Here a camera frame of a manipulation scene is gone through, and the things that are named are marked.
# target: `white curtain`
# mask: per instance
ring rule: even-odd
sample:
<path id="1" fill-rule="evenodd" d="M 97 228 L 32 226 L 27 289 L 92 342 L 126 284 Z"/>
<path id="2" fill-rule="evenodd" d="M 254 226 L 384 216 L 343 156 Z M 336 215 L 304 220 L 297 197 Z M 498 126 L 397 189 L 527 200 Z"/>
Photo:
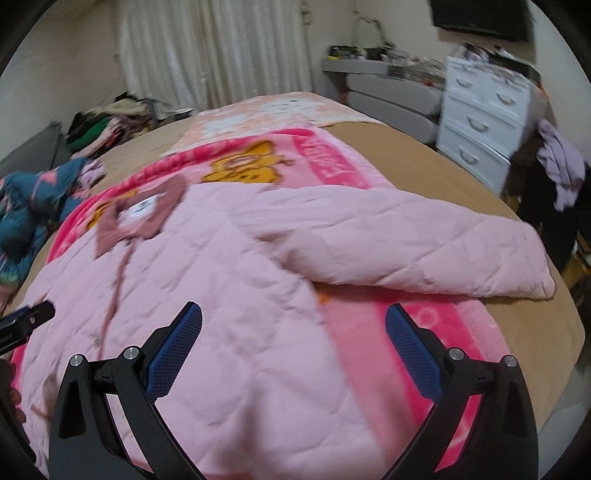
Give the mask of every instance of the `white curtain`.
<path id="1" fill-rule="evenodd" d="M 135 94 L 217 108 L 311 90 L 300 0 L 120 0 L 120 56 Z"/>

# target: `television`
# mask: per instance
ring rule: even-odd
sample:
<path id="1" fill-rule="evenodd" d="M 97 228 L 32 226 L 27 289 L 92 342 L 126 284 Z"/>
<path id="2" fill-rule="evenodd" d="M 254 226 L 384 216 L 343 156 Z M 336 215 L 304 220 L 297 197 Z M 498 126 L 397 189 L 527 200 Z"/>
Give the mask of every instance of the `television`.
<path id="1" fill-rule="evenodd" d="M 524 0 L 430 0 L 433 25 L 504 40 L 527 41 Z"/>

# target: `green clothing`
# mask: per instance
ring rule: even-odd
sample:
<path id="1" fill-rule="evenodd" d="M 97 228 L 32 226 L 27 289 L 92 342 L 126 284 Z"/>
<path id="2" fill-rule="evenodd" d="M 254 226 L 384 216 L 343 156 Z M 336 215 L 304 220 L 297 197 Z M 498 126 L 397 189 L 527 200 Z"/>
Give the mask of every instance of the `green clothing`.
<path id="1" fill-rule="evenodd" d="M 103 118 L 95 126 L 90 127 L 88 132 L 86 132 L 84 135 L 82 135 L 78 140 L 74 140 L 72 143 L 68 143 L 68 149 L 72 153 L 76 153 L 76 152 L 82 150 L 87 145 L 90 145 L 97 138 L 99 138 L 100 134 L 103 132 L 103 130 L 109 124 L 110 120 L 111 120 L 111 118 L 108 116 Z"/>

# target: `white dresser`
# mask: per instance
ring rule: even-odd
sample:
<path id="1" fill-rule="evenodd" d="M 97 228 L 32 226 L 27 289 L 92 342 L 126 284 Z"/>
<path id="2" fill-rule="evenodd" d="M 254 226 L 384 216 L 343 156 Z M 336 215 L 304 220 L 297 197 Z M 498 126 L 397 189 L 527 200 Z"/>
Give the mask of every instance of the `white dresser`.
<path id="1" fill-rule="evenodd" d="M 547 107 L 546 95 L 522 76 L 449 57 L 437 149 L 500 195 L 509 158 Z"/>

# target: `pink fleece blanket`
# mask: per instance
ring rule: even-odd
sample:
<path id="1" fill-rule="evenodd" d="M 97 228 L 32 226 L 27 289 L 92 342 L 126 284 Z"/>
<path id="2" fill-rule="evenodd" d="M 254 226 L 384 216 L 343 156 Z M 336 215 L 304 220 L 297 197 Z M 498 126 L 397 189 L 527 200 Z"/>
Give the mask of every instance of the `pink fleece blanket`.
<path id="1" fill-rule="evenodd" d="M 164 158 L 84 202 L 61 227 L 48 262 L 63 255 L 84 235 L 110 201 L 152 188 L 179 171 L 193 183 L 393 188 L 361 155 L 320 129 L 287 129 L 219 141 Z M 509 353 L 493 318 L 478 300 L 375 287 L 318 285 L 317 292 L 324 326 L 340 366 L 388 463 L 408 445 L 432 406 L 419 395 L 387 338 L 384 316 L 389 305 L 401 302 L 419 326 L 435 331 L 447 347 L 461 347 L 472 358 L 499 361 Z M 22 361 L 23 351 L 15 354 L 15 363 Z M 453 463 L 459 455 L 476 408 L 475 400 L 469 404 L 442 466 Z"/>

